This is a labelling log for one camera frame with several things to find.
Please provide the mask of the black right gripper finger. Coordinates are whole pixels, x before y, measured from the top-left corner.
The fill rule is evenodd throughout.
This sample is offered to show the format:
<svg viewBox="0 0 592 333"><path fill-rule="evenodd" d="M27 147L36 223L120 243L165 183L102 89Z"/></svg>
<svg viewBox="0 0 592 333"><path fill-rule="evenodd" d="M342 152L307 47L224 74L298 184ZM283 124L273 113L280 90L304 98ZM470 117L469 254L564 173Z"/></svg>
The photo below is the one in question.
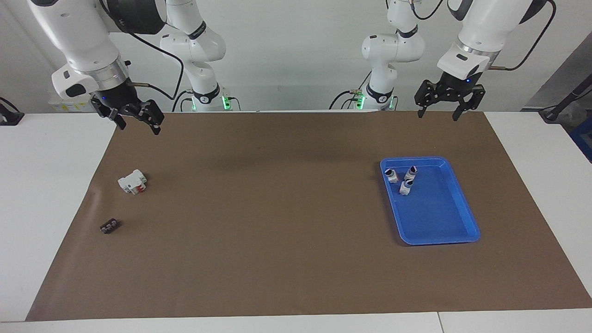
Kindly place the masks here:
<svg viewBox="0 0 592 333"><path fill-rule="evenodd" d="M116 124L116 126L120 130L125 129L127 123L125 122L124 118L119 114L119 112L116 108L110 108L108 106L105 106L104 104L101 103L101 100L99 98L97 98L95 95L93 95L91 97L91 104L92 104L93 108L95 109L96 113L101 118L106 118L106 119L111 120L112 122L114 122Z"/></svg>
<svg viewBox="0 0 592 333"><path fill-rule="evenodd" d="M159 135L161 132L161 123L165 119L165 115L161 112L160 107L156 101L148 99L145 102L133 104L133 117L140 122L147 124L154 135Z"/></svg>

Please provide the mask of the white box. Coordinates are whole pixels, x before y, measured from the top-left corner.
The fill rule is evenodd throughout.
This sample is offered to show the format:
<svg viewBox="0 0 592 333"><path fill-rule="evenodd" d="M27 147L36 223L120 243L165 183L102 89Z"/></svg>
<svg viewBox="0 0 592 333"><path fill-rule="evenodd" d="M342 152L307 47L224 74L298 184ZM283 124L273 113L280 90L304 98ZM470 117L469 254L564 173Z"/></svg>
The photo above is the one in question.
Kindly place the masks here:
<svg viewBox="0 0 592 333"><path fill-rule="evenodd" d="M49 89L48 94L48 104L54 112L96 112L91 103L91 95L88 93L71 99L62 99L53 89Z"/></svg>

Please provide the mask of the white circuit breaker red lever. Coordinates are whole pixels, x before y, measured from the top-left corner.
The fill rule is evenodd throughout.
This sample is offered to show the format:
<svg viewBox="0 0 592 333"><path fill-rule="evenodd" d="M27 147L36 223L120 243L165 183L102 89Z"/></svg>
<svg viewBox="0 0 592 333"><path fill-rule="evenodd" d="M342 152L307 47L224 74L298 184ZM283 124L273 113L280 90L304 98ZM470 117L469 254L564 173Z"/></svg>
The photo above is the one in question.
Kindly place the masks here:
<svg viewBox="0 0 592 333"><path fill-rule="evenodd" d="M119 179L117 183L125 193L137 195L146 190L147 178L139 169L135 169L126 177Z"/></svg>

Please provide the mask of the brown paper mat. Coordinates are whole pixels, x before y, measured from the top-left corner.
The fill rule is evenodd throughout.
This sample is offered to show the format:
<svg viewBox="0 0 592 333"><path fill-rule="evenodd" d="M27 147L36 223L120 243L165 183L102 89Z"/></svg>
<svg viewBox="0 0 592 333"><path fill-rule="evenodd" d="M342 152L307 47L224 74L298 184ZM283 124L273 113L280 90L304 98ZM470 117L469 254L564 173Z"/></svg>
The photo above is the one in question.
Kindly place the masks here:
<svg viewBox="0 0 592 333"><path fill-rule="evenodd" d="M429 155L480 240L397 236L379 163ZM484 114L178 113L114 131L27 320L544 308L592 297Z"/></svg>

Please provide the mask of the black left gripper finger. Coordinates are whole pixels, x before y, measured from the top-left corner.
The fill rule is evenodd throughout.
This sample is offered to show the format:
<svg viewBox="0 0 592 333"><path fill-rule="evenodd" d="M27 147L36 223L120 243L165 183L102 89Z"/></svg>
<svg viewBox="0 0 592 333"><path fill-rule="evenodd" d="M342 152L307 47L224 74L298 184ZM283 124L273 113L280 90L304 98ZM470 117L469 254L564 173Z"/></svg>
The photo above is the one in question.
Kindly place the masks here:
<svg viewBox="0 0 592 333"><path fill-rule="evenodd" d="M425 115L428 107L438 103L437 88L437 84L429 80L424 80L417 89L417 92L414 95L414 101L417 107L419 107L417 112L419 118L422 118Z"/></svg>
<svg viewBox="0 0 592 333"><path fill-rule="evenodd" d="M460 116L469 110L476 110L485 94L483 85L476 85L470 92L463 92L457 96L458 106L453 112L453 121L459 120Z"/></svg>

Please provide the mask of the blue crate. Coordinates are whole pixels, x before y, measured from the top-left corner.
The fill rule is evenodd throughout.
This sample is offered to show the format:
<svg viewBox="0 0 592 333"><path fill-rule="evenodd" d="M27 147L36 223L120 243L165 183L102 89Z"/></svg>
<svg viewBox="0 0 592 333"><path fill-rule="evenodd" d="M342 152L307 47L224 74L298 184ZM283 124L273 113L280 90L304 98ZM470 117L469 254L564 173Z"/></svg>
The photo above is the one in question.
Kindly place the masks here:
<svg viewBox="0 0 592 333"><path fill-rule="evenodd" d="M569 137L592 164L592 116L570 131Z"/></svg>

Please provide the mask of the blue plastic tray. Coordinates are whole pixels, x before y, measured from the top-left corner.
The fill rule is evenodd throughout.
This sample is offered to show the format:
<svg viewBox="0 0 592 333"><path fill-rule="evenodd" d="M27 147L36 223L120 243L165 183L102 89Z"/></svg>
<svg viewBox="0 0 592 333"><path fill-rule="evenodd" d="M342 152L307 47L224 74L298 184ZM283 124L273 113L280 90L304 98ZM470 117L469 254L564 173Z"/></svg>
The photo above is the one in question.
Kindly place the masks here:
<svg viewBox="0 0 592 333"><path fill-rule="evenodd" d="M408 169L417 175L408 196L399 189ZM398 183L383 171L392 168ZM379 163L389 205L400 238L408 245L466 244L480 240L481 232L450 162L441 156L391 157Z"/></svg>

